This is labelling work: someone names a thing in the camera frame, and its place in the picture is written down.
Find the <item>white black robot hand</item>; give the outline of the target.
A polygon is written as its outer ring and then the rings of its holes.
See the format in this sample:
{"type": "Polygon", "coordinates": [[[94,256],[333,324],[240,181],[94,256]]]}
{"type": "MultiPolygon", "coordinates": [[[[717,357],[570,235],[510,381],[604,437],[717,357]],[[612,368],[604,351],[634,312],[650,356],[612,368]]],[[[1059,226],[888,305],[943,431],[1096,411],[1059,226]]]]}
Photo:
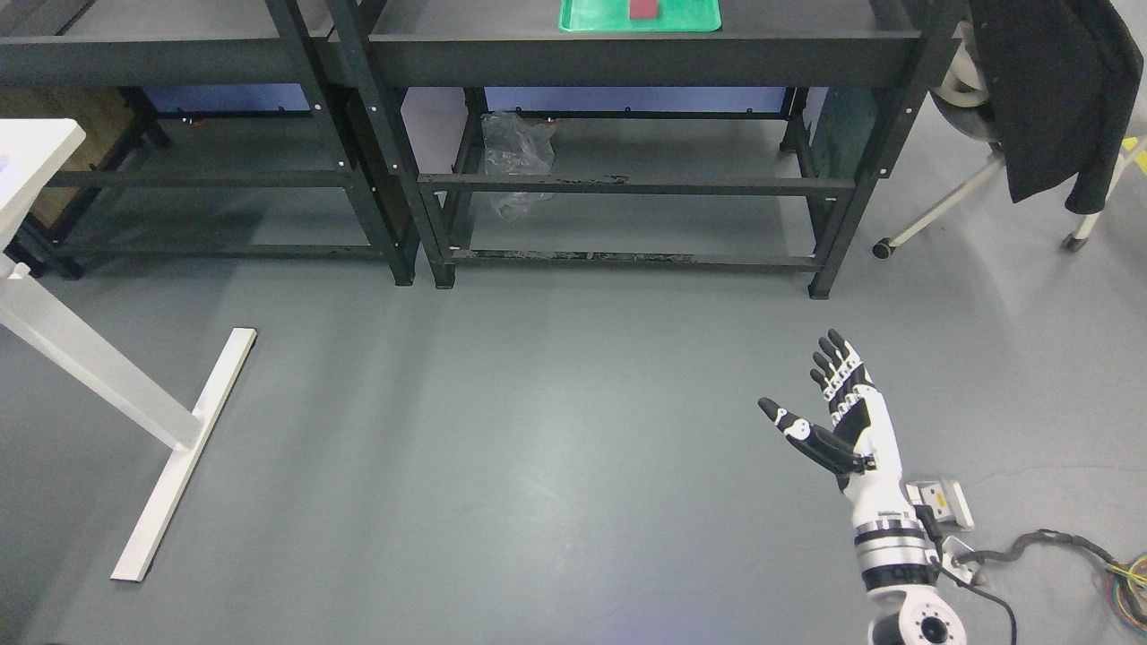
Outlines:
{"type": "Polygon", "coordinates": [[[915,521],[902,490],[902,454],[884,394],[877,390],[861,355],[832,328],[818,341],[810,376],[829,412],[829,428],[758,401],[762,412],[788,443],[836,477],[852,505],[856,527],[877,521],[915,521]]]}

